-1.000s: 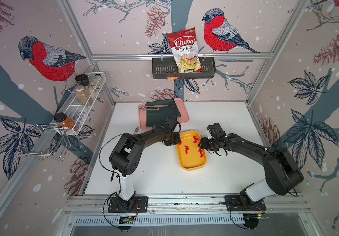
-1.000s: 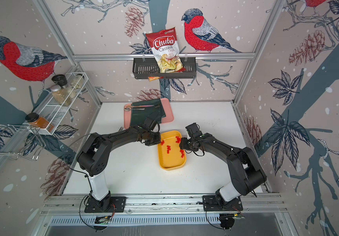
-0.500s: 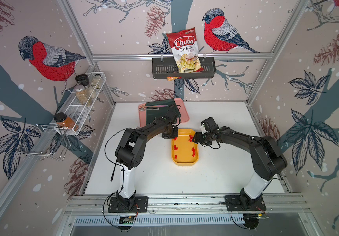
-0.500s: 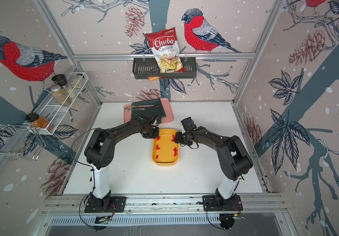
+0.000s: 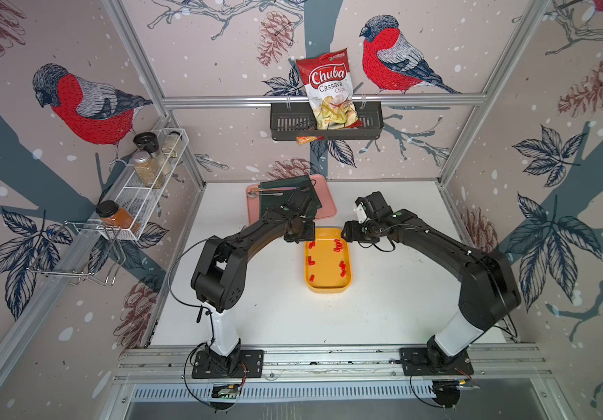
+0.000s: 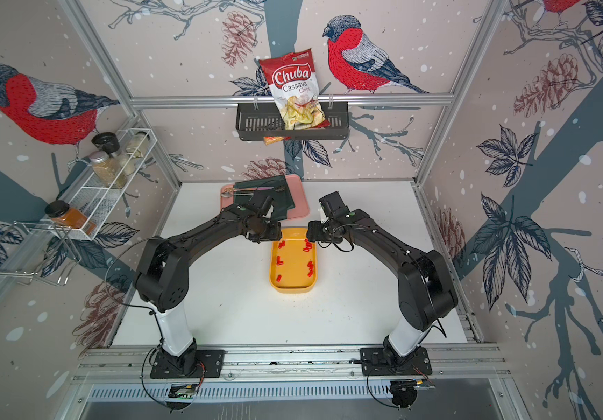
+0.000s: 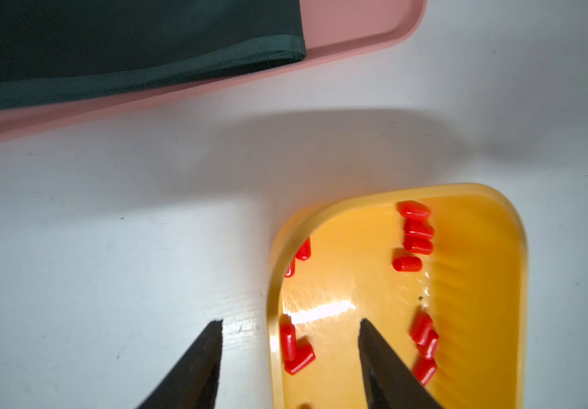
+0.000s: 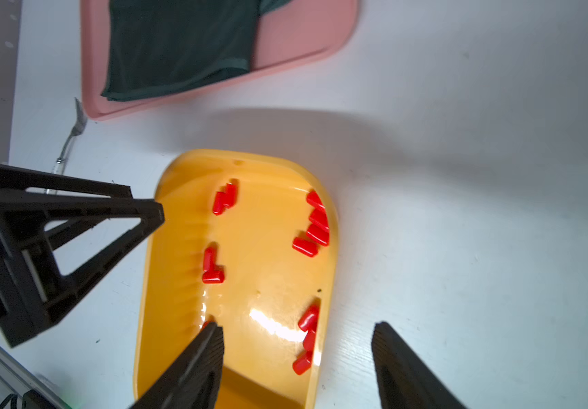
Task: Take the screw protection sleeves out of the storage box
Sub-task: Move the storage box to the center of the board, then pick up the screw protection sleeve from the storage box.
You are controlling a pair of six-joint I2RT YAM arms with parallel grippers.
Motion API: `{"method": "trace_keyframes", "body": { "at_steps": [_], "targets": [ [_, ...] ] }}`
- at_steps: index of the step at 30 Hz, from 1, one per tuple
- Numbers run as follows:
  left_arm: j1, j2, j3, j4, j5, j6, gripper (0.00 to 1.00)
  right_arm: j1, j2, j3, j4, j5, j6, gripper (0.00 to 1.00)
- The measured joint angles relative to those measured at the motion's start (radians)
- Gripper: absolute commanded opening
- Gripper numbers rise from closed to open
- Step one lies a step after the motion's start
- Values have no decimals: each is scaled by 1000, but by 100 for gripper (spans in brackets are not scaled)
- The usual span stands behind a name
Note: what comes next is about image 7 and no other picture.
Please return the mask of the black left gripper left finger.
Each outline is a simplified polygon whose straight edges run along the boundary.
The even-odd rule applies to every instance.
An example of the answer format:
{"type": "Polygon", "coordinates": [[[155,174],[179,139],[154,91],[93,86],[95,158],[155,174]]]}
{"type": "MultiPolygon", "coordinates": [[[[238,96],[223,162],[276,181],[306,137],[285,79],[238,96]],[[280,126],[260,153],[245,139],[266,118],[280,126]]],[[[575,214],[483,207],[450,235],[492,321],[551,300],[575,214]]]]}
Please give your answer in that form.
{"type": "Polygon", "coordinates": [[[138,408],[214,408],[221,360],[222,321],[212,320],[138,408]]]}

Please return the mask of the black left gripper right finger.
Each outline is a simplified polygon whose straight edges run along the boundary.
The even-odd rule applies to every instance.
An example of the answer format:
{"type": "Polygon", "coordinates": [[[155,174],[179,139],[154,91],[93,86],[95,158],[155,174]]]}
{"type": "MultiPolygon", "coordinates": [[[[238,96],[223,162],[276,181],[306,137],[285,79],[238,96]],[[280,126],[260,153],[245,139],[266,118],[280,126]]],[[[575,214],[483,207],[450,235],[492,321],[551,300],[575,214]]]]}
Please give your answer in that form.
{"type": "Polygon", "coordinates": [[[369,409],[441,408],[368,319],[361,321],[358,348],[369,409]]]}

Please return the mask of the red sleeve eleven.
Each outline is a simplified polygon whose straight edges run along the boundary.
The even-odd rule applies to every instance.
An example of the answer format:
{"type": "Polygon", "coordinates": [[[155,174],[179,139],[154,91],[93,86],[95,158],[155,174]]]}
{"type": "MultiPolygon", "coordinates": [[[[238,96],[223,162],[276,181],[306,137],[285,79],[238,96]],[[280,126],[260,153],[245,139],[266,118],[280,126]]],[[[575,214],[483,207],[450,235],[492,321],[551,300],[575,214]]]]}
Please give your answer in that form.
{"type": "Polygon", "coordinates": [[[425,386],[437,372],[437,363],[433,358],[420,357],[413,366],[413,376],[425,386]]]}

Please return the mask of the red sleeve ten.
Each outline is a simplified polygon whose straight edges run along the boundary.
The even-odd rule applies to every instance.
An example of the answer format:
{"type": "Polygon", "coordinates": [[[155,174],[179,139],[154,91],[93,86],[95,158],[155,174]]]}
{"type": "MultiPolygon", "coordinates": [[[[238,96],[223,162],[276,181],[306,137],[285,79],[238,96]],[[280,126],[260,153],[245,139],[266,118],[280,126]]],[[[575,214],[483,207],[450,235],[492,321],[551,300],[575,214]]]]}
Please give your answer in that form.
{"type": "Polygon", "coordinates": [[[424,360],[433,360],[439,344],[439,335],[435,330],[430,330],[425,341],[418,345],[420,357],[424,360]]]}

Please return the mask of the red sleeve one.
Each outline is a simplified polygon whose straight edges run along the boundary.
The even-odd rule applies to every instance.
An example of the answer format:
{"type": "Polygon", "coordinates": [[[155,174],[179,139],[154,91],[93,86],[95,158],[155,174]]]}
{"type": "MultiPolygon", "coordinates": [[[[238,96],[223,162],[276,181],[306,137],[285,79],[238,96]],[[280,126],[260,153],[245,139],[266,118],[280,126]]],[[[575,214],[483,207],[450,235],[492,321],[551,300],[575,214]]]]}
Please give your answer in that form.
{"type": "Polygon", "coordinates": [[[405,219],[421,223],[425,223],[431,215],[431,210],[429,207],[413,200],[398,203],[397,210],[405,219]]]}

